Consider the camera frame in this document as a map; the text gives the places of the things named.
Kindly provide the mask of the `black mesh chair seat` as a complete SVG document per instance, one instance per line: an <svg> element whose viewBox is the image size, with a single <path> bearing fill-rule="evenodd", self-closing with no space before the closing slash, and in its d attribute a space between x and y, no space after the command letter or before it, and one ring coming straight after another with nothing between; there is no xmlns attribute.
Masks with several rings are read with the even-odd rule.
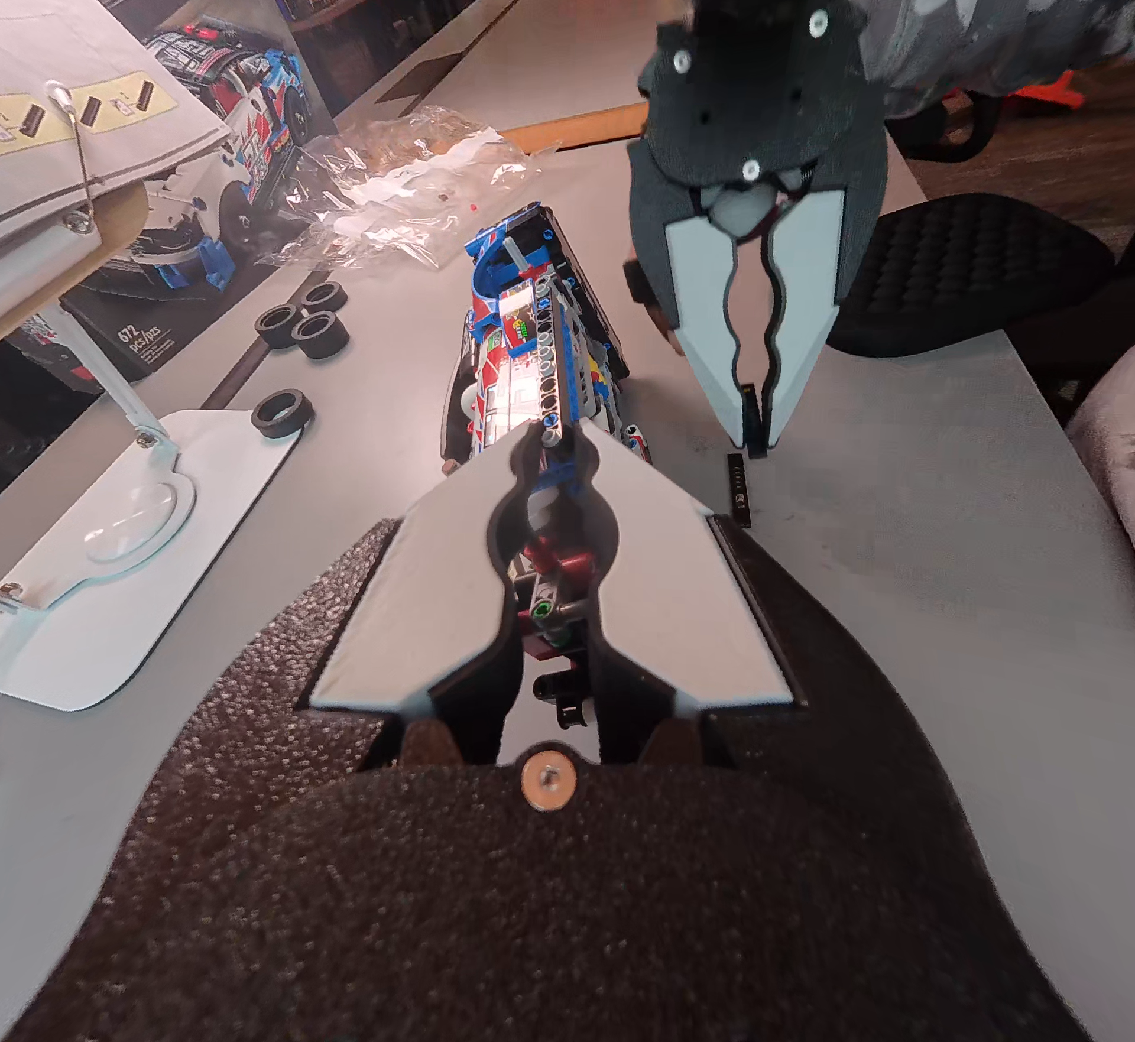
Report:
<svg viewBox="0 0 1135 1042"><path fill-rule="evenodd" d="M878 218L826 344L869 359L945 348L1073 306L1113 270L1101 240L1025 201L930 199Z"/></svg>

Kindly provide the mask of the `grey table with wooden edge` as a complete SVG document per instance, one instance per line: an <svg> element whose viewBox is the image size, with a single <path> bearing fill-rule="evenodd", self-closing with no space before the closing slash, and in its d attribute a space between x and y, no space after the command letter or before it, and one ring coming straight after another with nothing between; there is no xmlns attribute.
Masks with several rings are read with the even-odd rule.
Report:
<svg viewBox="0 0 1135 1042"><path fill-rule="evenodd" d="M686 12L687 0L476 0L335 123L344 131L439 106L528 151L634 138L656 28Z"/></svg>

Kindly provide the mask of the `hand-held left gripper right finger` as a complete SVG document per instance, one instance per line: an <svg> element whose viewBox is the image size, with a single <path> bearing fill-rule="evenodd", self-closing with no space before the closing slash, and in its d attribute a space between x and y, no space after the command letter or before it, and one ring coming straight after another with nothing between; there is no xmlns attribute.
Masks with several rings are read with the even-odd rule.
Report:
<svg viewBox="0 0 1135 1042"><path fill-rule="evenodd" d="M602 635L670 690L674 713L789 706L787 677L711 527L711 510L592 425L590 485L617 539L598 585Z"/></svg>

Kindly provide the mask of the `grey desk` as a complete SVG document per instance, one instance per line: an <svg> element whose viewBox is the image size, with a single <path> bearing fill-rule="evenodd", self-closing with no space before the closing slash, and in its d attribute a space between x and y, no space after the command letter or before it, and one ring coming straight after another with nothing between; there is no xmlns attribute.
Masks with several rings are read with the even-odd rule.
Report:
<svg viewBox="0 0 1135 1042"><path fill-rule="evenodd" d="M249 412L295 383L309 454L264 491L138 677L76 714L2 699L2 1027L92 904L151 768L255 624L377 518L439 481L460 267L348 303L355 343L222 378L264 283L138 390ZM1096 1040L1133 1039L1133 549L1014 348L825 350L787 436L748 467L760 545L876 659L957 782L1039 961Z"/></svg>

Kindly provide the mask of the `orange object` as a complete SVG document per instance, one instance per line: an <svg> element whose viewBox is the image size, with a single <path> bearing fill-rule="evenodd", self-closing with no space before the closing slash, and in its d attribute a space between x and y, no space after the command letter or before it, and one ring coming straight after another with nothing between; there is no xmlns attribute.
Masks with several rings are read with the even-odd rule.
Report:
<svg viewBox="0 0 1135 1042"><path fill-rule="evenodd" d="M992 98L983 93L956 86L941 99L945 115L952 118L976 118L980 108L987 106L992 112L986 115L1009 114L1022 116L1056 116L1079 111L1087 101L1081 91L1075 89L1075 72L1066 70L1058 79L1046 85L1026 85L1014 91L1009 96Z"/></svg>

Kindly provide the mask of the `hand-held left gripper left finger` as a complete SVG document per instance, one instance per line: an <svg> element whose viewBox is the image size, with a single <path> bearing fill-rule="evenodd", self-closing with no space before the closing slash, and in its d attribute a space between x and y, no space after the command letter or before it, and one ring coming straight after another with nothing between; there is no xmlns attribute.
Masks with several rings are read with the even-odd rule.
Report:
<svg viewBox="0 0 1135 1042"><path fill-rule="evenodd" d="M314 709L507 714L523 677L518 590L541 432L522 425L407 509L310 694Z"/></svg>

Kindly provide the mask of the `instruction booklet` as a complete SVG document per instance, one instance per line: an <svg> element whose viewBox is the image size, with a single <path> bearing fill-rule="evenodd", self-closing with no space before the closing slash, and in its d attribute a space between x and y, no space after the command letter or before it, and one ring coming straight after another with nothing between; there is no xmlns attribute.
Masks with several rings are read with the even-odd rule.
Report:
<svg viewBox="0 0 1135 1042"><path fill-rule="evenodd" d="M232 138L98 0L1 0L1 235Z"/></svg>

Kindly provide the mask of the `clear plastic bag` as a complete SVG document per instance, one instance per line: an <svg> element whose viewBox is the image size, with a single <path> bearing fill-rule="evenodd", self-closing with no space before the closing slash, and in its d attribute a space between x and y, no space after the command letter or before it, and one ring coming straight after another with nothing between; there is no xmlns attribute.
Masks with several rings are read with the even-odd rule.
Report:
<svg viewBox="0 0 1135 1042"><path fill-rule="evenodd" d="M560 140L522 144L448 108L360 121L300 149L259 264L346 270L411 259L442 269L532 200Z"/></svg>

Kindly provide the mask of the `black chair frame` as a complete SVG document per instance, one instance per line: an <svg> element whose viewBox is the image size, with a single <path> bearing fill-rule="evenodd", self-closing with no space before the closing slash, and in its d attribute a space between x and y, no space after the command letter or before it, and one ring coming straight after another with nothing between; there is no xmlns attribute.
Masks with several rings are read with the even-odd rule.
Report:
<svg viewBox="0 0 1135 1042"><path fill-rule="evenodd" d="M1004 98L972 90L959 90L955 95L968 101L960 114L951 114L943 98L918 114L886 120L886 132L903 158L927 163L964 163L986 148L997 131Z"/></svg>

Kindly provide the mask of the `brick-built toy race car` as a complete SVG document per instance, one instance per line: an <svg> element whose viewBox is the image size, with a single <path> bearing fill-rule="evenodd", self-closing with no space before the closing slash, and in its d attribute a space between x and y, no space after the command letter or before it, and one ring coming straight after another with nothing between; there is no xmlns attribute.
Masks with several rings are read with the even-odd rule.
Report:
<svg viewBox="0 0 1135 1042"><path fill-rule="evenodd" d="M591 698L586 603L596 574L565 429L585 421L650 462L624 414L629 376L617 336L550 208L536 201L466 244L474 268L459 363L442 428L451 473L510 431L538 425L541 455L528 499L530 537L508 565L526 654L565 659L533 697L560 728L585 726Z"/></svg>

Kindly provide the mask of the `race car set box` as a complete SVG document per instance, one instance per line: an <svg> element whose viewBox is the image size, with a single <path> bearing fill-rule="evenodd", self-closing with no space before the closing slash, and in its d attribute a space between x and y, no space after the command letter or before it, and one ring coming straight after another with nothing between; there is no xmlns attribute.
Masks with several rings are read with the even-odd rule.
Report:
<svg viewBox="0 0 1135 1042"><path fill-rule="evenodd" d="M138 235L61 299L136 383L259 284L255 247L278 192L333 118L277 0L98 2L232 131L219 148L136 180L149 210ZM92 198L85 183L82 202L2 240L2 255L109 192Z"/></svg>

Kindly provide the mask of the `pale blue stand base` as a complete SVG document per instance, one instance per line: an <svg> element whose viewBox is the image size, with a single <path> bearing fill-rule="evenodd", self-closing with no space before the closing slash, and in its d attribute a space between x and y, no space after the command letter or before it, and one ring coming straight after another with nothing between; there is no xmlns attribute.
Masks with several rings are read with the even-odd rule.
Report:
<svg viewBox="0 0 1135 1042"><path fill-rule="evenodd" d="M301 431L264 439L251 412L155 415L82 323L60 304L79 266L74 251L109 255L110 196L87 200L2 257L2 297L42 286L35 316L121 409L133 442L2 574L2 694L77 712L131 681L212 568Z"/></svg>

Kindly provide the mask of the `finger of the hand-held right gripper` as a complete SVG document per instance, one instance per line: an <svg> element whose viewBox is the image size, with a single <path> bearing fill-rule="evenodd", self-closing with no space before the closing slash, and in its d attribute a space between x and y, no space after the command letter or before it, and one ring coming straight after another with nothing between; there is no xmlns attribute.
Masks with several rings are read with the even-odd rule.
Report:
<svg viewBox="0 0 1135 1042"><path fill-rule="evenodd" d="M729 313L735 240L703 215L669 224L665 240L676 303L676 342L718 425L743 449L745 396L737 378L741 344Z"/></svg>
<svg viewBox="0 0 1135 1042"><path fill-rule="evenodd" d="M768 373L760 390L766 449L784 432L834 323L842 222L844 191L812 192L787 208L764 240L773 286Z"/></svg>

